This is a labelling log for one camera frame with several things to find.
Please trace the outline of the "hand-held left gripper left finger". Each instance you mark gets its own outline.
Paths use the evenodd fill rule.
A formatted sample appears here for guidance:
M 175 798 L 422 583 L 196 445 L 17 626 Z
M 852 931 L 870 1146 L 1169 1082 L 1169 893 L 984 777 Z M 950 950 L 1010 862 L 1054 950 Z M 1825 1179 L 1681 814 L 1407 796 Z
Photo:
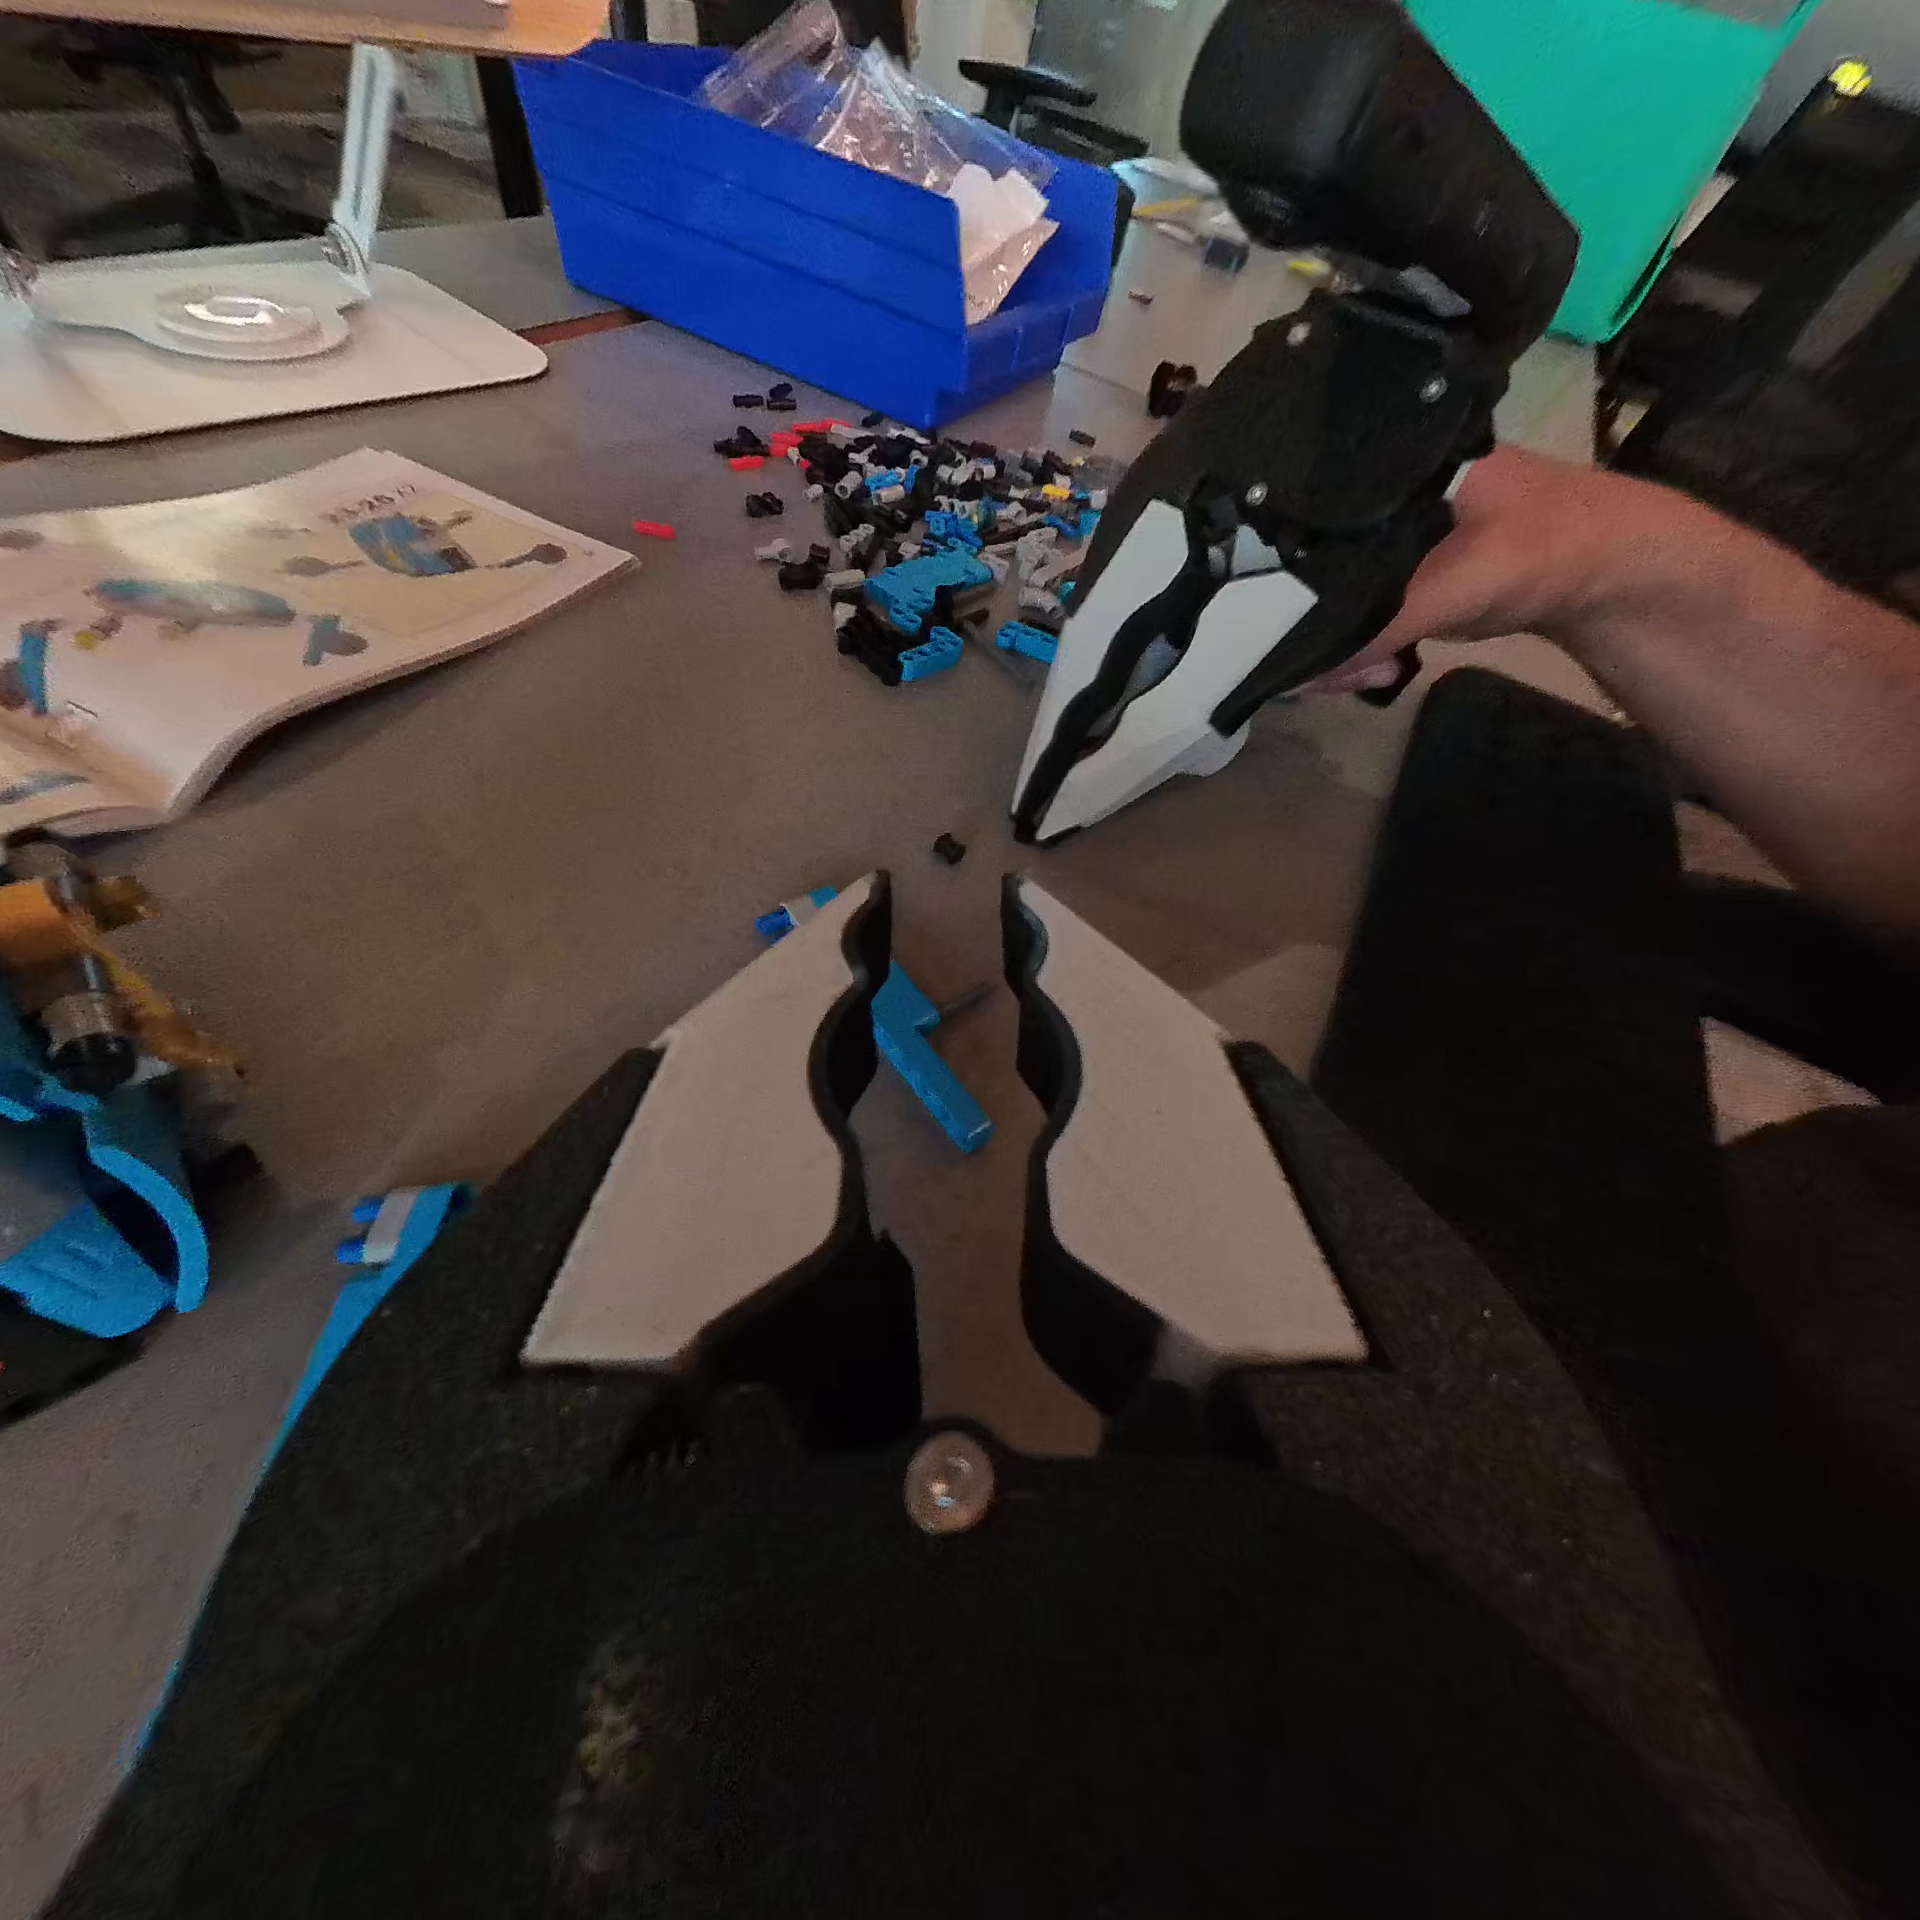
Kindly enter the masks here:
M 682 1373 L 870 1223 L 855 1114 L 878 1071 L 893 880 L 847 880 L 671 1020 L 520 1346 L 528 1370 Z

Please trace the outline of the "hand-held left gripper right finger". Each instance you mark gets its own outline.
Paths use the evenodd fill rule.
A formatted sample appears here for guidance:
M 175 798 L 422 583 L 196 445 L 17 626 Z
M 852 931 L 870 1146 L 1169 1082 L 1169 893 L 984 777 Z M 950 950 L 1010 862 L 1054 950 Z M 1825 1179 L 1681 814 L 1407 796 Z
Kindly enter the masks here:
M 1358 1366 L 1365 1328 L 1243 1050 L 1035 878 L 1004 878 L 1028 1155 L 1022 1314 L 1057 1373 Z

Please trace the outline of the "pile of small building bricks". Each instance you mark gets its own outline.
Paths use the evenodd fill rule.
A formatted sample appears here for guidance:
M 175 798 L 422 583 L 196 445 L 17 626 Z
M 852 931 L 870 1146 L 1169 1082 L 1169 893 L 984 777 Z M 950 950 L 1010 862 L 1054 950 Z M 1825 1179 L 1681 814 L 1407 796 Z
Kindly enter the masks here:
M 1122 466 L 1080 419 L 1057 445 L 998 445 L 881 408 L 805 411 L 779 380 L 734 393 L 712 455 L 753 522 L 796 527 L 753 562 L 828 609 L 836 653 L 917 686 L 984 644 L 1022 680 L 1060 653 Z

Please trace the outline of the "long blue perforated beam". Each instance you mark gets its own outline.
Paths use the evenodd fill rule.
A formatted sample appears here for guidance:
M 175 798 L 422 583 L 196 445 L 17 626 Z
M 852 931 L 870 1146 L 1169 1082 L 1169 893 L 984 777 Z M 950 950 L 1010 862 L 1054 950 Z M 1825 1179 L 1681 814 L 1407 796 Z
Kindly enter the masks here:
M 861 942 L 861 924 L 875 910 L 881 919 L 893 914 L 886 866 L 847 886 L 815 886 L 805 897 L 779 899 L 753 919 L 772 952 L 796 942 L 808 924 L 828 919 L 828 959 L 836 968 L 828 968 L 825 980 L 808 977 L 812 993 L 821 988 L 817 1023 L 802 1046 L 808 1110 L 836 1146 L 852 1148 L 852 1115 L 875 1067 L 891 1067 L 942 1137 L 974 1155 L 994 1141 L 997 1118 L 931 1039 L 950 1013 L 962 1013 L 962 1002 L 939 1006 L 895 955 L 891 955 L 881 977 L 875 974 L 875 952 Z

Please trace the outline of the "person's right forearm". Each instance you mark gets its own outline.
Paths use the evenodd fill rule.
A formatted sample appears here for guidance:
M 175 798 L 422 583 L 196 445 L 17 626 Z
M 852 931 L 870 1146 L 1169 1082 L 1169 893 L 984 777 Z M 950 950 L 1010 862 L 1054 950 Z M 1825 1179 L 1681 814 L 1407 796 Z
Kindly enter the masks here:
M 1917 950 L 1917 621 L 1685 495 L 1605 479 L 1541 621 L 1763 858 Z

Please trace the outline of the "person's right hand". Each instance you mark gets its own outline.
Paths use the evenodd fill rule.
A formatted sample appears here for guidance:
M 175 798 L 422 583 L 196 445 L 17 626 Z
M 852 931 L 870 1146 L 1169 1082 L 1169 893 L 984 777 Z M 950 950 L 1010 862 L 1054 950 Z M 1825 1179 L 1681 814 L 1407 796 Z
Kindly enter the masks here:
M 1428 644 L 1541 635 L 1576 653 L 1608 496 L 1601 466 L 1497 447 L 1460 483 L 1451 533 L 1414 565 L 1388 630 L 1310 689 L 1388 689 Z

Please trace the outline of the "black perforated chair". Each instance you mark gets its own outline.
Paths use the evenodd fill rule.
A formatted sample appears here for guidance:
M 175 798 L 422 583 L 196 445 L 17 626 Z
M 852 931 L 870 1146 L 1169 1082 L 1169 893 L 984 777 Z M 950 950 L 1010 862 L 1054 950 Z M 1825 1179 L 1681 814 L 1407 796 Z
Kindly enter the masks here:
M 1772 986 L 1874 1067 L 1917 977 L 1688 878 L 1652 745 L 1486 668 L 1407 733 L 1313 1086 L 1518 1297 L 1681 1550 L 1794 1596 L 1781 1432 L 1740 1281 L 1702 1016 Z

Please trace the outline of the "teal plastic panel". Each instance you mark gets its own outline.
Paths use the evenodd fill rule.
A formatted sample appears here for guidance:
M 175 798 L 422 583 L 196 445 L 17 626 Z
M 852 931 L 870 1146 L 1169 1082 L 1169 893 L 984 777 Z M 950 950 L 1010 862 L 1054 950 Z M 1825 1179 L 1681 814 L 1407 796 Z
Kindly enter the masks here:
M 1580 229 L 1551 333 L 1605 344 L 1817 3 L 1404 3 Z

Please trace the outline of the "black swivel chair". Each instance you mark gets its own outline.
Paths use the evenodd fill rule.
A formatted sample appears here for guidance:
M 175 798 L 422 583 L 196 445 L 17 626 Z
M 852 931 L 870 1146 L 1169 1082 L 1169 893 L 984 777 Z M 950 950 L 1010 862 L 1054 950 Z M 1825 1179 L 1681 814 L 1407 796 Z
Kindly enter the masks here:
M 1022 142 L 1084 162 L 1122 162 L 1148 155 L 1148 142 L 1092 113 L 1096 90 L 1049 68 L 969 56 L 958 74 L 982 90 L 994 127 Z

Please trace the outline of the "blue plastic bin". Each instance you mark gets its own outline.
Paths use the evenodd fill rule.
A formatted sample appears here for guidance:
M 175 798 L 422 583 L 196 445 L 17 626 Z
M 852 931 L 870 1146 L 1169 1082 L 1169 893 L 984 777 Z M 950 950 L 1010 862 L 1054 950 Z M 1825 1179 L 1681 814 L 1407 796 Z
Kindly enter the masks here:
M 1060 223 L 964 315 L 958 209 L 702 103 L 726 49 L 601 39 L 515 61 L 567 276 L 828 393 L 942 426 L 1049 375 L 1110 298 L 1122 176 L 1062 155 Z

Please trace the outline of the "clear plastic bags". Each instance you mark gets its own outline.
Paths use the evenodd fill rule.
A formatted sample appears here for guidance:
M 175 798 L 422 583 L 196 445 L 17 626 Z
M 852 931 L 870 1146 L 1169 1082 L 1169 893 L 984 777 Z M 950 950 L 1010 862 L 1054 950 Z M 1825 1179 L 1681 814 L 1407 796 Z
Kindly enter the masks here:
M 855 3 L 786 3 L 702 86 L 706 106 L 926 189 L 958 214 L 969 323 L 994 321 L 1057 239 L 1057 155 L 920 86 Z

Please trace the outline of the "blue brick-built toy model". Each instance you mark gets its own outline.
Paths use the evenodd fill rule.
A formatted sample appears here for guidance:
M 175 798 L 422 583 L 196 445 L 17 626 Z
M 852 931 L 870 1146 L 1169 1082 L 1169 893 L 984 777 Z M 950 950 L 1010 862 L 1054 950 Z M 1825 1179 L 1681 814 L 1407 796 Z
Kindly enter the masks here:
M 240 1053 L 117 945 L 155 917 L 70 843 L 3 834 L 3 1426 L 202 1303 L 207 1211 L 258 1169 Z

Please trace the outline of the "person's brown clothing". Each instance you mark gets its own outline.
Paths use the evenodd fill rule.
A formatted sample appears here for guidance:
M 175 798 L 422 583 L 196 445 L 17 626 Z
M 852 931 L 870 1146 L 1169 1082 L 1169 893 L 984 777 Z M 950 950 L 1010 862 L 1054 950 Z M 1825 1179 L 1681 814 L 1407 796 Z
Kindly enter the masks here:
M 1917 1915 L 1917 1105 L 1817 1110 L 1726 1148 L 1781 1432 L 1827 1835 L 1871 1915 Z

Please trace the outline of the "instruction booklet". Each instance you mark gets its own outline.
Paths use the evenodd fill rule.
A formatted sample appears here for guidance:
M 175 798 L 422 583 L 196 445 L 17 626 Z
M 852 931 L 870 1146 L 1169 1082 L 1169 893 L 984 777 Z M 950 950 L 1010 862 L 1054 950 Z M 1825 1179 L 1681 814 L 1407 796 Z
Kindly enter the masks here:
M 3 515 L 3 834 L 178 820 L 267 733 L 633 565 L 382 447 L 222 495 Z

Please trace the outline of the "white stand base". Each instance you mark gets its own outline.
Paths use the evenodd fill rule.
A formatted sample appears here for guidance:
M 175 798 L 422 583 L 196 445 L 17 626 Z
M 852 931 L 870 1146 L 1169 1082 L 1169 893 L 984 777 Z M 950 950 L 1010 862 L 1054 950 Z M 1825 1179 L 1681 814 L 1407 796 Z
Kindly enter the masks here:
M 3 252 L 3 438 L 117 445 L 505 388 L 543 353 L 319 242 L 33 264 Z

